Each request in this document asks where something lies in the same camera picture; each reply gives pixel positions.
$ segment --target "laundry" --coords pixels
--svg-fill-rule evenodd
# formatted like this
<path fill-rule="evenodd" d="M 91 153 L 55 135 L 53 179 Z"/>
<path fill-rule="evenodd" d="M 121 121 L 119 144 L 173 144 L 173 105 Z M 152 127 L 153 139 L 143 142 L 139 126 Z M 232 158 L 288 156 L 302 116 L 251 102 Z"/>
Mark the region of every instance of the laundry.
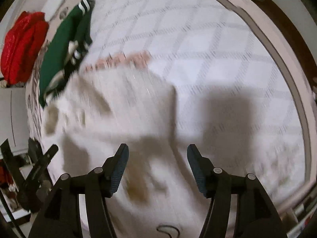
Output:
<path fill-rule="evenodd" d="M 118 142 L 126 140 L 129 162 L 121 182 L 124 190 L 117 193 L 116 198 L 122 208 L 142 205 L 143 210 L 136 213 L 142 218 L 143 214 L 150 214 L 157 203 L 164 204 L 166 198 L 170 200 L 171 194 L 176 196 L 181 190 L 179 185 L 167 188 L 179 178 L 170 144 L 174 103 L 174 87 L 148 69 L 117 67 L 74 73 L 58 98 L 44 108 L 42 142 L 46 145 L 53 141 L 58 145 L 60 152 L 54 160 L 67 160 L 76 155 L 73 165 L 64 165 L 71 176 L 76 176 L 80 168 L 84 174 L 104 157 L 112 156 Z M 71 151 L 79 141 L 80 147 L 88 153 L 85 163 L 78 151 Z M 157 175 L 160 167 L 166 168 L 164 176 L 169 176 L 170 182 Z M 63 165 L 59 164 L 56 170 L 64 171 Z M 182 202 L 187 204 L 185 200 L 179 198 L 179 206 Z M 80 207 L 84 209 L 85 204 L 80 202 Z M 173 223 L 175 218 L 169 216 L 170 208 L 162 206 L 161 209 L 160 218 Z M 186 208 L 184 215 L 190 217 L 193 210 Z M 119 219 L 118 225 L 121 223 L 125 232 L 130 232 L 126 224 L 129 216 L 119 211 L 112 211 L 112 216 Z M 88 228 L 87 219 L 81 220 Z M 153 224 L 156 232 L 159 223 Z"/>
<path fill-rule="evenodd" d="M 0 64 L 9 85 L 27 82 L 48 28 L 44 13 L 24 11 L 7 33 Z"/>
<path fill-rule="evenodd" d="M 42 107 L 48 94 L 58 94 L 69 76 L 78 69 L 92 40 L 90 18 L 95 0 L 81 0 L 59 26 L 44 56 L 40 69 L 40 96 Z"/>

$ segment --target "checkered pattern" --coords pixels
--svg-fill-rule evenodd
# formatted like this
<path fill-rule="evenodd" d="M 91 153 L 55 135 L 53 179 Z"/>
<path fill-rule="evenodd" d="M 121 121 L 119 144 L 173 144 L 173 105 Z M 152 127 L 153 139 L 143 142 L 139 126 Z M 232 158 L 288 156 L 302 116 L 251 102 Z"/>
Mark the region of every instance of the checkered pattern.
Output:
<path fill-rule="evenodd" d="M 175 85 L 184 161 L 196 143 L 214 165 L 255 173 L 274 202 L 304 182 L 302 128 L 288 86 L 246 23 L 216 0 L 96 0 L 83 65 L 148 50 Z"/>

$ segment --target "white bedsheet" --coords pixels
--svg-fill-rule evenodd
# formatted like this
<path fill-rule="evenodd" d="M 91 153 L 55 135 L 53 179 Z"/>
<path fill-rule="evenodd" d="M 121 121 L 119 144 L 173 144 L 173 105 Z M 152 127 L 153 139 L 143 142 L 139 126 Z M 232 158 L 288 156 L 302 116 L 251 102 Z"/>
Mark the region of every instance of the white bedsheet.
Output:
<path fill-rule="evenodd" d="M 175 169 L 185 180 L 184 196 L 192 196 L 197 228 L 185 225 L 182 209 L 173 206 L 178 205 L 176 196 L 156 210 L 173 212 L 172 224 L 182 237 L 198 236 L 208 210 L 187 163 L 191 143 L 230 174 L 255 173 L 276 205 L 304 183 L 302 128 L 292 95 L 269 53 L 234 12 L 216 0 L 96 0 L 91 36 L 82 65 L 146 49 L 153 57 L 150 71 L 176 89 Z M 42 138 L 47 149 L 53 141 Z M 55 180 L 65 171 L 85 174 L 115 152 L 101 147 L 87 151 L 85 146 L 76 135 L 66 150 L 60 146 L 49 166 Z M 109 203 L 110 212 L 118 210 L 117 200 Z M 155 211 L 135 219 L 131 212 L 136 211 L 119 212 L 129 215 L 128 229 L 137 219 L 148 220 L 135 237 L 158 236 L 155 225 L 164 219 L 157 219 Z"/>

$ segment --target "mattress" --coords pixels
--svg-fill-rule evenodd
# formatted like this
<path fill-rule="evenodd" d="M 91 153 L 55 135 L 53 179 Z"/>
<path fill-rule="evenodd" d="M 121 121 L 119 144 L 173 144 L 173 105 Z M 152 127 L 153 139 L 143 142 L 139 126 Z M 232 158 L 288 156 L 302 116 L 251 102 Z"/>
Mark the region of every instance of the mattress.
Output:
<path fill-rule="evenodd" d="M 175 87 L 176 160 L 187 170 L 186 147 L 195 143 L 228 173 L 255 173 L 280 213 L 315 182 L 310 88 L 288 43 L 250 0 L 96 0 L 91 37 L 81 73 L 109 54 L 147 50 L 149 70 Z M 44 53 L 26 94 L 30 133 L 40 141 Z M 54 182 L 69 169 L 63 153 L 49 165 Z M 90 170 L 100 165 L 94 153 Z"/>

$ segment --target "bed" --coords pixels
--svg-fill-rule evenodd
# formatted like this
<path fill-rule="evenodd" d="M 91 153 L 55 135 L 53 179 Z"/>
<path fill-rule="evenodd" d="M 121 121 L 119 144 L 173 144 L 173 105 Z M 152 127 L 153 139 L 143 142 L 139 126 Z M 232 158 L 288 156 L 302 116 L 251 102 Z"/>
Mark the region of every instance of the bed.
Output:
<path fill-rule="evenodd" d="M 96 0 L 91 38 L 79 74 L 84 76 L 87 65 L 109 54 L 146 50 L 152 57 L 149 71 L 176 91 L 173 160 L 187 184 L 166 205 L 165 197 L 156 197 L 157 203 L 144 207 L 140 215 L 140 205 L 133 203 L 125 204 L 130 212 L 115 213 L 125 198 L 120 188 L 116 200 L 109 201 L 109 210 L 116 221 L 124 217 L 124 227 L 116 226 L 123 237 L 136 219 L 144 228 L 132 237 L 158 236 L 158 221 L 177 226 L 183 237 L 198 236 L 208 207 L 192 191 L 195 185 L 186 159 L 190 143 L 230 174 L 255 173 L 279 213 L 294 206 L 315 183 L 316 105 L 310 86 L 290 45 L 250 0 Z M 45 50 L 44 46 L 27 84 L 26 103 L 31 137 L 44 150 L 52 142 L 60 148 L 49 165 L 56 182 L 65 171 L 75 176 L 100 166 L 115 150 L 103 151 L 100 141 L 91 151 L 77 134 L 68 143 L 42 136 L 45 112 L 38 96 Z M 121 142 L 125 141 L 116 141 L 114 147 Z M 170 187 L 177 180 L 162 182 Z M 188 198 L 180 200 L 186 193 Z M 180 201 L 193 206 L 180 210 Z M 173 213 L 164 218 L 171 207 Z M 194 224 L 187 220 L 191 213 L 197 219 Z"/>

